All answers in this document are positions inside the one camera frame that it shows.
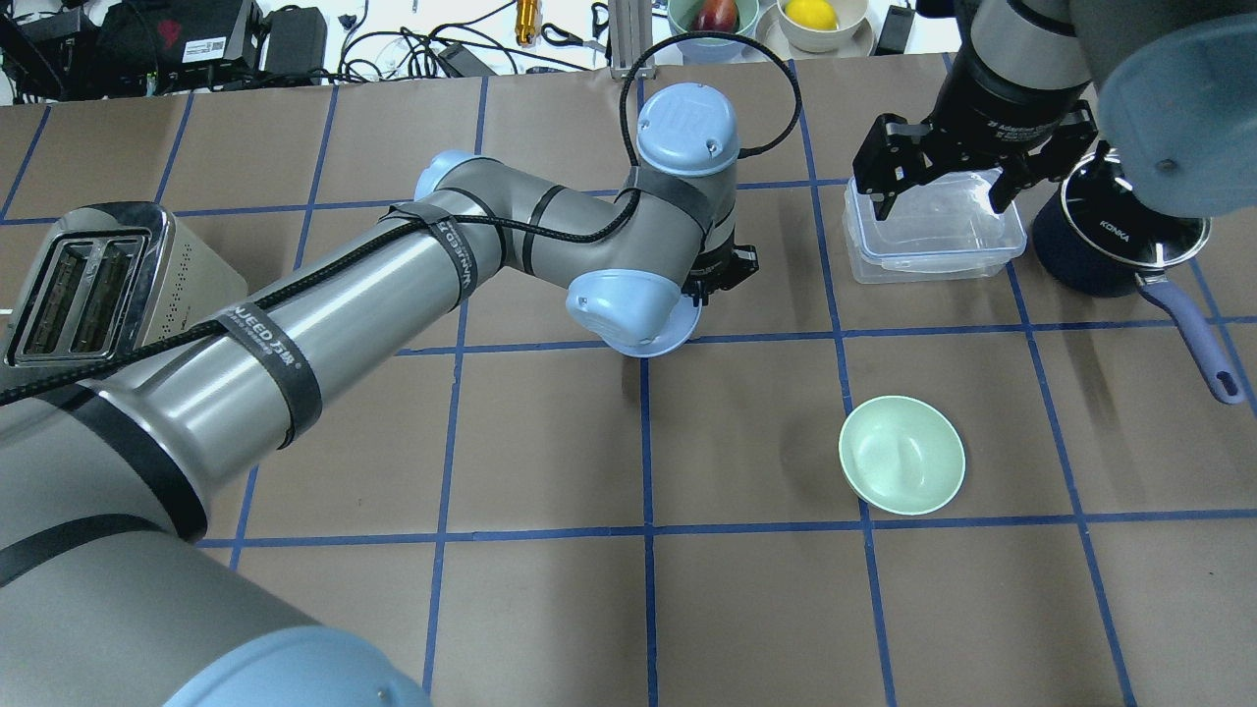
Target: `red apple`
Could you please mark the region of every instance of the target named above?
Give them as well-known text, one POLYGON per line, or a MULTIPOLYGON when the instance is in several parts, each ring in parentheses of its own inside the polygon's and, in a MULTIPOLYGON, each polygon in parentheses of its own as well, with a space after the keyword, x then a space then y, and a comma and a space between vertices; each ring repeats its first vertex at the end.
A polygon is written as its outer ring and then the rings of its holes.
POLYGON ((694 31, 737 31, 738 4, 733 0, 706 0, 690 25, 694 31))

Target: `toaster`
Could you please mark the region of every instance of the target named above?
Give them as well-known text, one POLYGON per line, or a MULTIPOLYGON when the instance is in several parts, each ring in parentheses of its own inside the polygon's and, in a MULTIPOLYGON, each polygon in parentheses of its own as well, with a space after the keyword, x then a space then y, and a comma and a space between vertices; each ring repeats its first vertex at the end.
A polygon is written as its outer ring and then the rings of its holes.
POLYGON ((26 276, 4 332, 0 389, 127 353, 245 294, 244 278, 163 206, 75 209, 26 276))

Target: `yellow lemon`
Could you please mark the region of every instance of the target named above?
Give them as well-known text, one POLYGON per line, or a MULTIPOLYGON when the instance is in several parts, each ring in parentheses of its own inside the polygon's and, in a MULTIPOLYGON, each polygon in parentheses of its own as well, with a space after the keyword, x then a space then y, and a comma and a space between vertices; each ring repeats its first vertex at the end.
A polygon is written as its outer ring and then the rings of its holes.
POLYGON ((786 16, 808 29, 838 29, 838 14, 825 0, 793 0, 786 5, 786 16))

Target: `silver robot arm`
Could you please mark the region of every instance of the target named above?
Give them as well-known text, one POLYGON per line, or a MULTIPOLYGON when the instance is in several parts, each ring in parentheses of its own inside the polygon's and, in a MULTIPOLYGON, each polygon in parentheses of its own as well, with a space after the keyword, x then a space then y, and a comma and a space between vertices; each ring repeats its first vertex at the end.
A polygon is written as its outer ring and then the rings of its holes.
POLYGON ((572 316, 630 353, 684 341, 656 346, 755 268, 733 244, 740 145, 709 87, 665 89, 641 121, 647 165, 616 204, 444 153, 416 201, 225 309, 230 335, 0 408, 0 703, 429 704, 378 650, 185 541, 216 492, 503 267, 568 288, 572 316), (630 203, 606 237, 571 235, 630 203))
POLYGON ((1257 204, 1257 0, 985 0, 934 109, 884 113, 854 161, 879 219, 954 171, 999 167, 992 206, 1058 181, 1099 130, 1136 198, 1174 216, 1257 204), (1095 82, 1099 103, 1080 101, 1095 82))

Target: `saucepan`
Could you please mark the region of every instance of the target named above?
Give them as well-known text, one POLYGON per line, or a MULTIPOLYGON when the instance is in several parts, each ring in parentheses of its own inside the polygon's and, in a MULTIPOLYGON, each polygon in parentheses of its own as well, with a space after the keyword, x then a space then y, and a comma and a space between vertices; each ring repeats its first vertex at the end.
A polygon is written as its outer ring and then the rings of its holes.
POLYGON ((1031 243, 1062 284, 1094 297, 1139 292, 1178 325, 1213 396, 1244 401, 1239 379, 1195 302, 1165 270, 1185 263, 1209 239, 1209 219, 1168 216, 1144 206, 1104 142, 1079 162, 1035 216, 1031 243))

